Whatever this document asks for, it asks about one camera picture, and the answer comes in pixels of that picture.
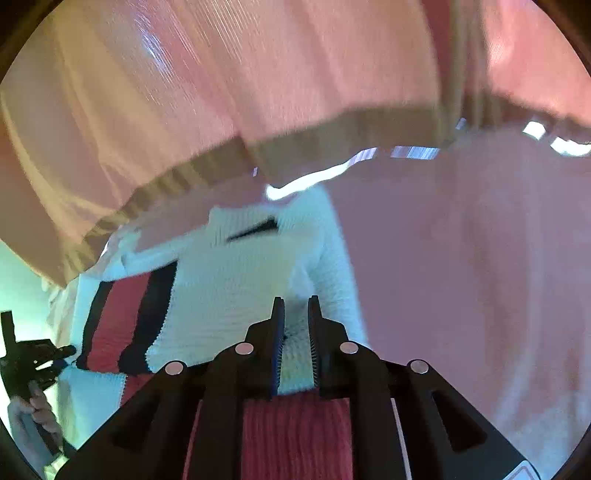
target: silver pin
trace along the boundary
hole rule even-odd
[[[242,342],[236,345],[234,349],[238,355],[250,355],[255,351],[255,348],[252,346],[251,343]]]
[[[423,360],[413,360],[410,362],[410,370],[416,374],[426,374],[429,371],[429,365]]]
[[[353,342],[343,342],[339,348],[341,352],[348,353],[349,355],[359,352],[359,346]]]
[[[168,375],[178,375],[180,372],[182,372],[184,369],[184,365],[181,362],[170,362],[169,364],[166,365],[166,367],[164,367],[164,371],[168,374]]]

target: human hand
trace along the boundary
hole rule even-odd
[[[51,434],[56,444],[60,447],[62,445],[63,435],[56,416],[53,414],[51,405],[49,405],[43,391],[36,382],[31,382],[29,388],[33,395],[29,401],[19,396],[11,399],[8,404],[8,421],[14,442],[31,466],[37,473],[43,476],[43,467],[52,463],[54,457],[46,448],[37,430],[35,428],[32,429],[30,426],[34,426],[34,424],[41,425]],[[30,422],[27,416],[30,416],[34,423]]]

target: curtain fold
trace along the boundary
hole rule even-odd
[[[0,109],[0,190],[26,183],[0,238],[59,285],[154,203],[255,167],[282,186],[448,145],[461,117],[591,140],[589,75],[531,0],[65,0]]]

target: white sweater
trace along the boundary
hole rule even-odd
[[[227,242],[273,216],[278,233]],[[335,211],[322,187],[285,207],[213,208],[207,225],[134,253],[137,238],[121,242],[104,268],[80,275],[70,342],[82,333],[101,281],[118,280],[177,261],[164,326],[146,360],[156,372],[170,360],[200,364],[244,339],[248,326],[269,318],[275,296],[285,300],[280,394],[313,387],[307,302],[318,295],[323,316],[345,325],[367,345],[355,286]],[[97,374],[74,365],[59,381],[59,416],[66,438],[80,446],[119,407],[124,374]]]

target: black stripe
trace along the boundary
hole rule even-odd
[[[278,232],[279,227],[277,226],[277,220],[273,217],[270,217],[266,222],[259,223],[252,228],[249,228],[245,232],[239,233],[237,235],[232,235],[228,237],[227,242],[231,242],[232,240],[238,240],[239,238],[243,238],[249,235],[256,235],[257,233],[263,232]]]
[[[138,323],[134,337],[119,357],[119,371],[128,375],[150,373],[146,352],[154,343],[166,319],[170,292],[173,289],[177,263],[154,270],[138,310]]]
[[[96,291],[95,298],[90,305],[88,318],[84,325],[84,333],[82,334],[82,351],[76,360],[76,366],[82,370],[88,370],[88,356],[92,349],[92,338],[99,326],[100,316],[103,313],[107,297],[114,283],[114,281],[100,282],[99,289]]]

